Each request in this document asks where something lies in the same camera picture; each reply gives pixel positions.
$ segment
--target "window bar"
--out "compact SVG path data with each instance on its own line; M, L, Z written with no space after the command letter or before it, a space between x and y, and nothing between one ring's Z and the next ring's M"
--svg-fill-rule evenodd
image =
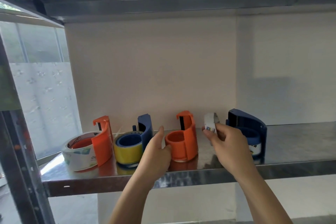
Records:
M64 56L63 56L63 52L62 52L62 48L61 48L61 44L60 44L60 40L58 38L56 28L54 28L54 32L55 32L55 38L56 38L56 42L57 42L57 49L58 49L59 58L61 59L61 62L64 62Z
M0 37L0 162L22 224L55 224Z
M28 58L28 55L27 55L27 50L26 50L25 44L23 43L23 40L22 40L22 37L21 37L21 32L20 32L19 24L15 23L15 27L16 27L16 31L17 31L17 36L19 37L19 43L20 43L20 47L21 47L21 51L22 51L22 54L23 54L24 61L26 63L29 63L29 58Z

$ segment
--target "wall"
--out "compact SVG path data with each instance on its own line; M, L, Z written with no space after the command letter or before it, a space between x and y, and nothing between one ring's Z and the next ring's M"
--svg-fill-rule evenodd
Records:
M178 128L175 114L184 109L194 113L200 127L205 112L216 111L224 121L234 107L266 124L335 121L335 15L66 25L83 131L91 130L92 119L105 114L112 119L113 131L121 125L127 131L138 115L147 112L154 129L161 124ZM298 218L334 214L335 181L336 176L323 176L268 183L290 216ZM250 220L244 198L230 186L152 190L143 222ZM101 224L119 195L98 195Z

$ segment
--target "floor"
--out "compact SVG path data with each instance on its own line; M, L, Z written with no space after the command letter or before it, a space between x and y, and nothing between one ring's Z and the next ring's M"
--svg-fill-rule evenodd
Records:
M49 198L56 224L98 224L97 194ZM0 224L21 224L7 185L0 188ZM334 224L336 216L294 219L294 224ZM252 224L234 220L203 222L202 224Z

